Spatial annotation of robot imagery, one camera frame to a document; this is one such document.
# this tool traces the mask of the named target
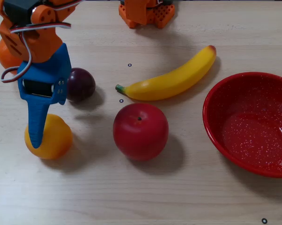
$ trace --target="banana tip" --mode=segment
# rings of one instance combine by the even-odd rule
[[[214,45],[209,45],[209,47],[212,49],[212,51],[214,51],[214,52],[215,52],[215,54],[217,53],[216,48],[215,48],[215,46],[214,46]]]

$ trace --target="wooden table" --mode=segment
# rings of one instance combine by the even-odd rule
[[[73,148],[58,161],[27,150],[26,102],[16,83],[0,82],[0,225],[260,225],[262,218],[282,225],[282,180],[225,160],[201,117],[205,96],[223,78],[244,71],[282,76],[282,2],[176,6],[165,29],[130,30],[117,2],[85,2],[67,19],[73,29],[58,29],[73,67],[97,83],[88,101],[50,107],[74,134]],[[165,150],[146,163],[127,160],[111,130],[132,100],[115,85],[171,71],[207,45],[219,56],[212,71],[189,91],[153,102],[169,120]]]

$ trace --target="yellow banana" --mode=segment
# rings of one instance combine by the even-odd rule
[[[141,101],[170,98],[196,84],[209,71],[215,59],[216,48],[209,45],[186,64],[167,74],[137,82],[128,87],[116,85],[116,90]]]

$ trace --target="yellow fruit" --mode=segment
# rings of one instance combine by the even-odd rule
[[[64,155],[72,145],[72,132],[64,120],[56,115],[48,114],[45,121],[42,143],[35,149],[30,141],[29,127],[24,132],[24,140],[28,149],[39,158],[57,159]]]
[[[196,84],[212,67],[216,59],[216,48],[207,46],[181,67],[161,76],[116,90],[130,98],[154,101],[175,96]]]

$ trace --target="dark purple plum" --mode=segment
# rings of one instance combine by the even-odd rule
[[[67,99],[71,102],[80,102],[89,98],[95,91],[93,76],[82,68],[72,68],[67,82]]]

